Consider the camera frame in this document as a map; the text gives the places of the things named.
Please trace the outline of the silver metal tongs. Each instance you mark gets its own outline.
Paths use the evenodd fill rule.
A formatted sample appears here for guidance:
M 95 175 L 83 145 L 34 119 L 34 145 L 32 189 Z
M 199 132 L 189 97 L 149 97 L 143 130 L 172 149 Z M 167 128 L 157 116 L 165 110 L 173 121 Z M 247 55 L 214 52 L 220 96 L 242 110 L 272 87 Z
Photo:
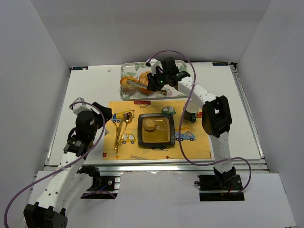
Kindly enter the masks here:
M 146 90 L 148 89 L 147 85 L 135 82 L 135 81 L 130 80 L 130 79 L 127 80 L 127 83 L 128 83 L 128 85 L 133 86 L 133 87 L 137 87 L 137 88 L 141 88 L 141 89 L 146 89 Z M 156 92 L 159 93 L 159 94 L 162 94 L 162 95 L 167 95 L 168 94 L 167 91 L 165 91 L 165 90 L 158 90 Z

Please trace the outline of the orange twisted bread roll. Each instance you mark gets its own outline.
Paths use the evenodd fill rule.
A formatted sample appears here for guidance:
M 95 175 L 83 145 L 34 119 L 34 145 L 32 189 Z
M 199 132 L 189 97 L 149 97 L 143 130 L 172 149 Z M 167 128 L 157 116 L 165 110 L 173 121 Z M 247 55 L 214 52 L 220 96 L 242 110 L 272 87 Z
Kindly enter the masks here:
M 134 78 L 133 76 L 124 76 L 120 80 L 120 85 L 121 85 L 122 89 L 124 89 L 124 90 L 134 90 L 135 89 L 135 86 L 129 84 L 129 82 L 128 82 L 129 80 L 137 82 L 137 79 Z

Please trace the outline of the small round bread bun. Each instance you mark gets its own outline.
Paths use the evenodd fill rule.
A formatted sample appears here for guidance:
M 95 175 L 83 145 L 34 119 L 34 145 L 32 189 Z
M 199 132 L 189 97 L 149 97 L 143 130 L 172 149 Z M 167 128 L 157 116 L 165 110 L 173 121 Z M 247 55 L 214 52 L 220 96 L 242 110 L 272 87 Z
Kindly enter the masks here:
M 143 126 L 144 129 L 149 132 L 154 131 L 157 127 L 155 121 L 152 119 L 146 119 L 143 123 Z

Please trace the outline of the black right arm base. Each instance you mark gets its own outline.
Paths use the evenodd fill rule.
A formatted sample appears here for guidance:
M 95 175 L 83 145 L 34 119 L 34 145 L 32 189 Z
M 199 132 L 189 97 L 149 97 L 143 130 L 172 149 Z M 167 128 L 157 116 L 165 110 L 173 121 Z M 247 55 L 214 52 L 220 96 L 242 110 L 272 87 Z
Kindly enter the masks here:
M 200 175 L 198 180 L 194 182 L 199 188 L 199 199 L 201 202 L 228 202 L 228 201 L 244 201 L 244 193 L 236 192 L 243 188 L 241 178 L 239 175 L 225 184 L 223 187 L 219 186 L 214 175 Z

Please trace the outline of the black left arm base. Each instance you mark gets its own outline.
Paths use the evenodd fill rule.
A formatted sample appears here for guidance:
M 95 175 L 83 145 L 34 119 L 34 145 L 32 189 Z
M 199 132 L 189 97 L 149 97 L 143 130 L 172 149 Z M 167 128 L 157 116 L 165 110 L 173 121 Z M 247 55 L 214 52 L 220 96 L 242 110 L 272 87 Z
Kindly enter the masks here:
M 85 174 L 89 177 L 92 186 L 82 195 L 82 199 L 115 199 L 117 193 L 113 193 L 115 176 L 102 176 L 97 167 L 83 166 L 77 174 Z

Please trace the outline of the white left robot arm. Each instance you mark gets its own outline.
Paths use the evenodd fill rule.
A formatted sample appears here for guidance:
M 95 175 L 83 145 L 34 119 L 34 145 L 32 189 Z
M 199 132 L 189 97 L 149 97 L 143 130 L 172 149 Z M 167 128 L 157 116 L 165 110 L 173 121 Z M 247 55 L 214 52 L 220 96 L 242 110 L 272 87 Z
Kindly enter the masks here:
M 29 228 L 65 228 L 69 212 L 82 195 L 100 187 L 99 169 L 84 162 L 96 145 L 94 141 L 100 141 L 97 131 L 105 130 L 105 124 L 112 119 L 112 110 L 81 100 L 74 101 L 70 109 L 76 114 L 76 125 L 68 135 L 61 161 L 40 197 L 24 209 Z

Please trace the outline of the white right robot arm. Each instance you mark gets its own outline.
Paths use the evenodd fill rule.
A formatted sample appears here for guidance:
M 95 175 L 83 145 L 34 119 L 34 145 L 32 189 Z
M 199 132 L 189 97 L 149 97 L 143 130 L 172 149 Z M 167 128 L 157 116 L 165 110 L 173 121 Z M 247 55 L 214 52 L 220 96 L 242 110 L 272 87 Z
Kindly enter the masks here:
M 161 62 L 150 58 L 145 65 L 151 68 L 151 73 L 148 74 L 149 91 L 157 92 L 164 85 L 169 85 L 188 96 L 184 110 L 190 101 L 202 109 L 202 127 L 209 135 L 214 153 L 214 175 L 219 185 L 227 184 L 236 176 L 228 143 L 232 124 L 228 99 L 223 95 L 209 93 L 196 83 L 195 75 L 190 76 L 188 72 L 180 71 L 172 57 Z

